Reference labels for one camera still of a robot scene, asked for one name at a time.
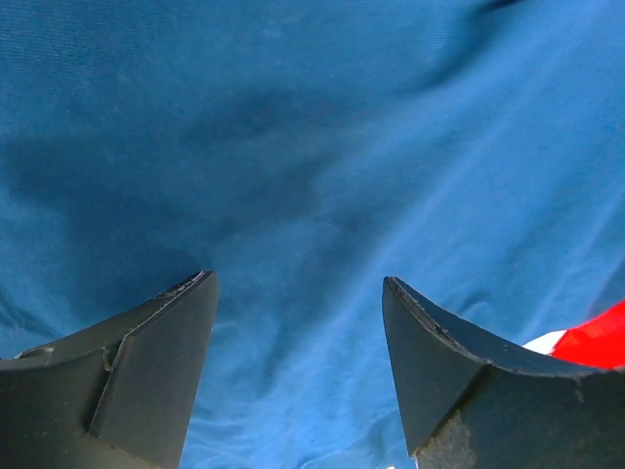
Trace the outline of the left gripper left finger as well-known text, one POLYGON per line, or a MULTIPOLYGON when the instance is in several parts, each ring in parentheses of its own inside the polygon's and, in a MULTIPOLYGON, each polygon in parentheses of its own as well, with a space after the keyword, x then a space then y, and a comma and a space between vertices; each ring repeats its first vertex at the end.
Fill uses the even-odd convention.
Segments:
POLYGON ((5 468, 176 468, 216 315, 199 272, 1 363, 5 468))

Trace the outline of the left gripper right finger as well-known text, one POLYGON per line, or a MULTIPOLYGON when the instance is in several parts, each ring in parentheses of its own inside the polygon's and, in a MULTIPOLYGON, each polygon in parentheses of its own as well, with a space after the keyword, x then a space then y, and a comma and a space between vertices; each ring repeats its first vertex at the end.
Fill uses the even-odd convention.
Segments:
POLYGON ((408 453, 422 468, 620 468, 624 373, 529 351, 396 277, 383 318, 408 453))

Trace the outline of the blue printed t-shirt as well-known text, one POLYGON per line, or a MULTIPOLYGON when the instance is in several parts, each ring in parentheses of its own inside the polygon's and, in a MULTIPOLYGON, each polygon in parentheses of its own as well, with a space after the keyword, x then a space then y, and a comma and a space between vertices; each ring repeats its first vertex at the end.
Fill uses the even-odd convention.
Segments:
POLYGON ((184 467, 411 467, 385 277, 519 344, 623 299, 623 3, 3 2, 2 355, 200 270, 184 467))

